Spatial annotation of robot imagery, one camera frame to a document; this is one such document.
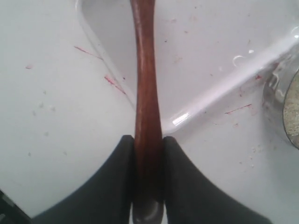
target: red stain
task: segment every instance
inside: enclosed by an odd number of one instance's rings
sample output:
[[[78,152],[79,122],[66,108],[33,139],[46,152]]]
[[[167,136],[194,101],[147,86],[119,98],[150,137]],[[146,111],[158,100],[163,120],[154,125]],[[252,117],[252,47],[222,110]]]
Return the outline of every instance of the red stain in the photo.
[[[89,52],[87,52],[86,50],[83,50],[82,48],[80,48],[80,47],[78,47],[78,46],[74,46],[74,48],[76,48],[76,49],[78,49],[78,50],[80,50],[80,51],[82,51],[82,52],[84,52],[84,53],[86,53],[86,54],[88,54],[88,55],[91,55],[91,56],[94,56],[94,57],[96,57],[96,58],[98,58],[98,59],[103,60],[103,58],[101,58],[101,57],[99,57],[99,56],[96,56],[96,55],[94,55],[94,54],[92,54],[92,53],[89,53]]]
[[[260,75],[257,75],[256,76],[256,80],[259,80],[259,79],[261,79],[262,77],[260,76]]]
[[[33,65],[29,64],[25,67],[26,69],[32,69],[33,68]]]
[[[108,75],[105,75],[104,78],[105,78],[111,85],[113,85],[116,89],[118,89],[119,91],[121,91],[123,94],[126,95],[125,91],[124,91],[122,88],[120,88],[119,86],[117,86],[117,85],[115,84],[115,82],[114,82],[111,78],[108,77]]]
[[[245,108],[245,107],[251,107],[251,106],[252,106],[252,104],[248,104],[248,105],[246,105],[246,106],[242,106],[242,107],[239,107],[239,108],[234,109],[234,110],[232,110],[232,111],[226,112],[225,114],[231,114],[232,112],[238,111],[238,110],[243,109],[243,108]]]

